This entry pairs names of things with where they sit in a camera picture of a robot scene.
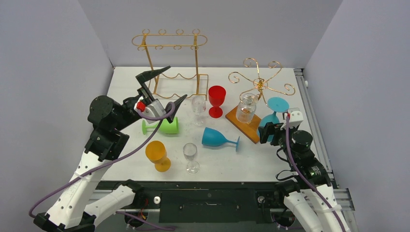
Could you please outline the blue plastic goblet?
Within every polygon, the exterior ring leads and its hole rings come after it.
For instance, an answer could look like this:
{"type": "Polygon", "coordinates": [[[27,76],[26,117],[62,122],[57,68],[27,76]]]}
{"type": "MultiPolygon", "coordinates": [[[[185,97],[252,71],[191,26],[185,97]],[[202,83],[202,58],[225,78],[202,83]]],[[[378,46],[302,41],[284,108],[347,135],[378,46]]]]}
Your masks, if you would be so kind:
{"type": "Polygon", "coordinates": [[[217,146],[222,146],[223,144],[230,143],[234,144],[235,151],[239,151],[239,142],[240,142],[240,137],[237,138],[236,141],[231,141],[228,140],[221,132],[218,130],[205,127],[203,135],[202,135],[202,145],[205,146],[211,146],[211,147],[217,147],[217,146]]]}
{"type": "Polygon", "coordinates": [[[267,104],[267,107],[273,112],[271,114],[266,115],[260,121],[258,128],[264,127],[266,123],[268,122],[272,122],[274,124],[279,123],[279,118],[277,116],[277,113],[284,113],[290,108],[289,103],[281,97],[271,97],[266,101],[266,104],[267,104]]]}

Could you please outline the green plastic goblet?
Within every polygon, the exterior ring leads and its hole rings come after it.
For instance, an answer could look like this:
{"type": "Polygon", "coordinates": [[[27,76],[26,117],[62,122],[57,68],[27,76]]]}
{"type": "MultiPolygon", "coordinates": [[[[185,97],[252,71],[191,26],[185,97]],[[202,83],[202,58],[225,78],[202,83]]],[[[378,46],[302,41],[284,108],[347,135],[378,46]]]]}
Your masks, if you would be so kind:
{"type": "MultiPolygon", "coordinates": [[[[147,134],[148,129],[155,129],[159,123],[147,125],[145,121],[142,122],[142,133],[147,134]]],[[[179,134],[178,117],[175,117],[172,123],[169,123],[166,119],[163,120],[159,127],[159,131],[164,134],[179,134]]]]}

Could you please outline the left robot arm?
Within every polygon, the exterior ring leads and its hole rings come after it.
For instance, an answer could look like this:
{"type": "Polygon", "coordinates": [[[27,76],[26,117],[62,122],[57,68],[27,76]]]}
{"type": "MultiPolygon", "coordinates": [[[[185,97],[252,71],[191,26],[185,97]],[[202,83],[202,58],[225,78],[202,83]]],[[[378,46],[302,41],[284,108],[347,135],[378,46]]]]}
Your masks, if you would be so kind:
{"type": "Polygon", "coordinates": [[[123,129],[140,119],[158,123],[174,120],[185,96],[163,106],[146,85],[165,71],[166,68],[161,68],[138,74],[137,95],[122,103],[106,95],[91,102],[88,121],[93,131],[81,160],[69,183],[57,189],[59,197],[53,206],[43,213],[29,213],[36,226],[46,232],[92,232],[121,208],[128,205],[138,208],[144,203],[143,188],[133,180],[121,182],[110,194],[93,203],[89,199],[106,171],[125,159],[122,150],[129,135],[123,129]]]}

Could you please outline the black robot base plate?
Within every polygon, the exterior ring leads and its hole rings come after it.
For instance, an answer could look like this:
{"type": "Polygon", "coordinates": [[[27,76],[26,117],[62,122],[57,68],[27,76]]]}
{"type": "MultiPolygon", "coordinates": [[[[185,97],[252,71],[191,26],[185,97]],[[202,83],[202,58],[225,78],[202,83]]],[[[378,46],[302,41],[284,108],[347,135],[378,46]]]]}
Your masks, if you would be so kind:
{"type": "Polygon", "coordinates": [[[275,182],[139,182],[126,210],[158,212],[163,223],[294,222],[275,182]]]}

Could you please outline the clear patterned wine glass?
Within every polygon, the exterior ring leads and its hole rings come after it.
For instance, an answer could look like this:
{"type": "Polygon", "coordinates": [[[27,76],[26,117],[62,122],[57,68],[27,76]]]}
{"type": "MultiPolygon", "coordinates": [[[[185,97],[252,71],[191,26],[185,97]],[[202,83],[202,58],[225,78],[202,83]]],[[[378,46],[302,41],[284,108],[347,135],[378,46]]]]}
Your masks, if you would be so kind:
{"type": "Polygon", "coordinates": [[[252,93],[242,94],[236,110],[236,119],[239,122],[249,124],[255,115],[257,102],[256,95],[252,93]]]}

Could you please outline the gold hook rack wooden base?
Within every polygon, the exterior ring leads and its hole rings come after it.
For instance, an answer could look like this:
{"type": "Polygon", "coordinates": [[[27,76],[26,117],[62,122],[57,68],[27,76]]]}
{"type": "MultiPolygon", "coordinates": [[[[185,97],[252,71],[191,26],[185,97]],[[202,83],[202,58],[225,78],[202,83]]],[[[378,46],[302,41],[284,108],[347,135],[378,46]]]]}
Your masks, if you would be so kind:
{"type": "MultiPolygon", "coordinates": [[[[252,64],[256,65],[256,72],[257,72],[257,77],[254,79],[250,79],[248,77],[246,77],[245,75],[241,74],[240,72],[231,72],[228,75],[228,80],[233,83],[233,84],[238,84],[240,82],[240,77],[242,77],[244,80],[249,81],[250,83],[252,83],[252,87],[251,89],[245,90],[243,92],[241,92],[239,94],[239,100],[240,100],[240,96],[244,93],[252,93],[254,95],[257,96],[258,98],[258,102],[260,100],[262,100],[264,102],[265,105],[266,104],[266,98],[264,96],[264,90],[268,89],[270,91],[279,93],[279,94],[283,94],[283,95],[287,95],[287,96],[292,96],[296,93],[296,90],[294,88],[293,85],[285,83],[284,84],[284,88],[286,89],[285,92],[283,91],[279,91],[273,88],[269,87],[269,81],[271,81],[274,77],[276,77],[283,69],[283,66],[280,62],[278,61],[271,61],[268,63],[268,68],[270,69],[275,69],[278,68],[277,72],[267,78],[267,79],[263,79],[260,76],[260,69],[259,69],[259,63],[256,59],[254,58],[246,58],[243,61],[243,65],[247,68],[251,67],[252,64]]],[[[237,129],[239,129],[245,136],[247,136],[252,142],[254,142],[255,144],[259,142],[259,136],[257,135],[257,128],[258,125],[261,121],[261,119],[255,114],[252,121],[247,124],[247,123],[242,123],[239,122],[236,119],[236,110],[237,110],[237,106],[231,110],[229,113],[227,113],[225,115],[225,118],[228,119],[229,122],[231,122],[234,126],[236,126],[237,129]]]]}

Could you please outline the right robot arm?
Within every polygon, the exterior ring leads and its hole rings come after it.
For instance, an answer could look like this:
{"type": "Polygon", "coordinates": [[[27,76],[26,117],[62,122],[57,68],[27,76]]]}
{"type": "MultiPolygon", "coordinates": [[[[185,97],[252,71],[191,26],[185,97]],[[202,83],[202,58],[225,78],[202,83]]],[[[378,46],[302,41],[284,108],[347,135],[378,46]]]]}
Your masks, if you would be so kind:
{"type": "Polygon", "coordinates": [[[273,136],[270,144],[285,153],[284,161],[293,173],[275,185],[274,203],[289,209],[307,232],[350,231],[329,175],[310,148],[312,135],[298,127],[272,122],[259,127],[258,132],[262,144],[273,136]]]}

